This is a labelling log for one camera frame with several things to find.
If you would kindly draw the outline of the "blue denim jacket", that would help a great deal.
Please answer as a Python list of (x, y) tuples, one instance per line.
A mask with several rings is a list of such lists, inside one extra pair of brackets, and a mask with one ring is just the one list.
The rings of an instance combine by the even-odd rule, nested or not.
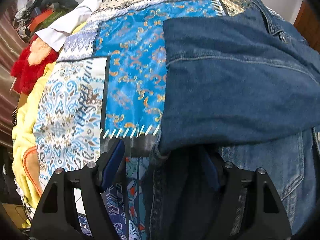
[(218, 201), (205, 153), (264, 168), (290, 239), (318, 239), (319, 53), (261, 0), (235, 16), (171, 18), (163, 32), (164, 112), (142, 184), (148, 239), (204, 239)]

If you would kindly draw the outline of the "pile of clothes and boxes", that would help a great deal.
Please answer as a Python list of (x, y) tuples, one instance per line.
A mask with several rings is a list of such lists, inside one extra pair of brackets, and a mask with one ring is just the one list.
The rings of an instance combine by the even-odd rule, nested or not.
[(48, 27), (78, 5), (76, 0), (27, 0), (12, 23), (20, 38), (29, 42), (36, 31)]

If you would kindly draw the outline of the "yellow blanket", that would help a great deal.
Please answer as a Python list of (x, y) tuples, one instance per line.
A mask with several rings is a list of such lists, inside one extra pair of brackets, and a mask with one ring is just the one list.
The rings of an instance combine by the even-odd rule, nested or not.
[(18, 109), (12, 130), (13, 171), (28, 206), (37, 207), (57, 167), (78, 170), (88, 162), (94, 129), (89, 125), (89, 69), (85, 61), (57, 62), (58, 53), (39, 37), (21, 54), (41, 63)]

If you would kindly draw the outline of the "blue patchwork bedspread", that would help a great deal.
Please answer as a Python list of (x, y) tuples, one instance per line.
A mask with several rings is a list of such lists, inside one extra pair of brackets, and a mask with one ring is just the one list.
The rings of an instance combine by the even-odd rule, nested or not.
[(235, 16), (249, 0), (84, 0), (88, 21), (60, 41), (34, 125), (42, 190), (54, 171), (83, 168), (113, 141), (125, 158), (103, 193), (121, 239), (147, 239), (142, 182), (164, 110), (164, 20)]

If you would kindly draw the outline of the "red plush toy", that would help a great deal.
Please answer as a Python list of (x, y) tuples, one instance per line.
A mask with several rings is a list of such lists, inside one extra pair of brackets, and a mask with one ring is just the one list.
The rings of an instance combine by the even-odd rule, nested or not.
[(18, 92), (30, 94), (36, 81), (44, 74), (46, 65), (55, 62), (58, 55), (35, 34), (11, 69), (11, 76), (17, 79)]

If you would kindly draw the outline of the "striped maroon curtain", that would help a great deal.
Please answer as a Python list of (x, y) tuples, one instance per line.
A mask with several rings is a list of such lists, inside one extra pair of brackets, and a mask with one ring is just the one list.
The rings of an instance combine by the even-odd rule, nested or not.
[(17, 9), (13, 1), (1, 16), (1, 145), (12, 146), (12, 113), (20, 95), (11, 89), (14, 78), (11, 68), (22, 50), (27, 46), (12, 25)]

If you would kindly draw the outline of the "white shirt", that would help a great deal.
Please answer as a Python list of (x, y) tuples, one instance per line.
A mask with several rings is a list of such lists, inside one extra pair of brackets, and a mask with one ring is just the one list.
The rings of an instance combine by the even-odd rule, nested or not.
[(74, 10), (58, 18), (36, 35), (53, 50), (59, 51), (72, 31), (85, 22), (101, 5), (102, 0), (84, 0)]

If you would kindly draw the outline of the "brown wooden door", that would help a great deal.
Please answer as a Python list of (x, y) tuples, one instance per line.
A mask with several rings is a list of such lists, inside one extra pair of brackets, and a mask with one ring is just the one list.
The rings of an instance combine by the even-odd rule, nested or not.
[(320, 52), (319, 19), (306, 1), (302, 2), (294, 26), (307, 40), (309, 46)]

